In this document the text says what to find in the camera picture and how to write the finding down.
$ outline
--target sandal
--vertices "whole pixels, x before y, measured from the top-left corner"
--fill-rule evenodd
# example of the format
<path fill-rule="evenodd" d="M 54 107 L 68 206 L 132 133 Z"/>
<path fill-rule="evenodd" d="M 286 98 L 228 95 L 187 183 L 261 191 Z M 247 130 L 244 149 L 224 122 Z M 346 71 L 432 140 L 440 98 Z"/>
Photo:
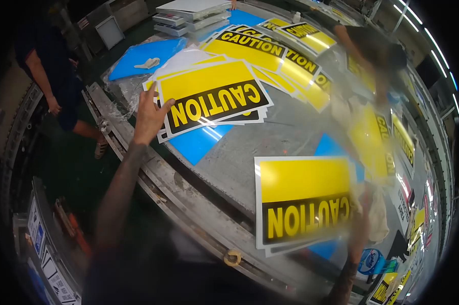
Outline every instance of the sandal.
<path fill-rule="evenodd" d="M 104 139 L 103 143 L 99 143 L 99 142 L 97 143 L 96 151 L 94 152 L 94 157 L 96 159 L 100 159 L 103 157 L 104 153 L 106 152 L 107 145 L 108 145 L 108 142 L 106 139 Z"/>

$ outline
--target person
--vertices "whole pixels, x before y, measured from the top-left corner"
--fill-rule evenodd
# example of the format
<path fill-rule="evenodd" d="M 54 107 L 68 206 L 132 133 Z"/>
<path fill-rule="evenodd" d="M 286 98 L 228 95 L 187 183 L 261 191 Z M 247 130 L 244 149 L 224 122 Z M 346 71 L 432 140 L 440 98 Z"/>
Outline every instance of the person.
<path fill-rule="evenodd" d="M 14 42 L 16 60 L 26 74 L 42 90 L 48 112 L 53 114 L 65 131 L 97 141 L 94 156 L 100 159 L 107 147 L 101 131 L 79 120 L 76 107 L 82 101 L 82 82 L 76 77 L 76 60 L 70 58 L 63 37 L 42 18 L 23 22 Z"/>
<path fill-rule="evenodd" d="M 378 104 L 387 103 L 387 90 L 396 72 L 406 67 L 407 57 L 400 44 L 378 31 L 360 26 L 335 25 L 333 31 L 347 52 L 362 68 L 375 76 Z"/>
<path fill-rule="evenodd" d="M 82 304 L 297 304 L 269 291 L 240 274 L 218 264 L 166 263 L 168 256 L 160 247 L 142 264 L 122 247 L 122 232 L 138 172 L 147 145 L 159 131 L 166 113 L 175 104 L 168 100 L 161 108 L 153 103 L 158 96 L 156 82 L 141 92 L 133 139 L 99 206 L 95 245 L 82 294 Z M 324 304 L 346 304 L 350 296 L 361 252 L 367 241 L 367 218 L 350 240 L 349 255 Z"/>

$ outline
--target shorts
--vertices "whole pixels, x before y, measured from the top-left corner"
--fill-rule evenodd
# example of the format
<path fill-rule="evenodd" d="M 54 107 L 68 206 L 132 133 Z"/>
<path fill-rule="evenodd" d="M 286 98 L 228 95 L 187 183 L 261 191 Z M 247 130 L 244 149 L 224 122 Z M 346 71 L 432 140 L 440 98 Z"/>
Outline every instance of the shorts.
<path fill-rule="evenodd" d="M 77 124 L 77 107 L 83 100 L 83 84 L 77 77 L 71 77 L 54 93 L 58 105 L 62 108 L 57 116 L 58 123 L 65 131 L 72 131 Z"/>

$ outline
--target blue bottle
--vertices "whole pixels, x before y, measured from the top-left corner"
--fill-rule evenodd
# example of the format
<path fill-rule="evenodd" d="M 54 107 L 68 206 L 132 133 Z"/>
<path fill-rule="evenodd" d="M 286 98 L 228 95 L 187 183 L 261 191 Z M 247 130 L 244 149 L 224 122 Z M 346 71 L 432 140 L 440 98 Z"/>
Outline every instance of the blue bottle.
<path fill-rule="evenodd" d="M 362 252 L 358 271 L 364 275 L 396 272 L 399 267 L 397 260 L 385 260 L 377 249 L 365 249 Z"/>

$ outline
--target leg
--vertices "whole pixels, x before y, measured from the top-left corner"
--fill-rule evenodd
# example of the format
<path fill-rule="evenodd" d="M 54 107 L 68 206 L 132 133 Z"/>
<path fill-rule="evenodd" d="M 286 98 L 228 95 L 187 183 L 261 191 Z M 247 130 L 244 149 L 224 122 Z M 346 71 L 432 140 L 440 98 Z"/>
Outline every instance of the leg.
<path fill-rule="evenodd" d="M 100 130 L 79 119 L 72 131 L 82 137 L 93 138 L 97 141 L 97 143 L 106 142 L 106 139 Z"/>

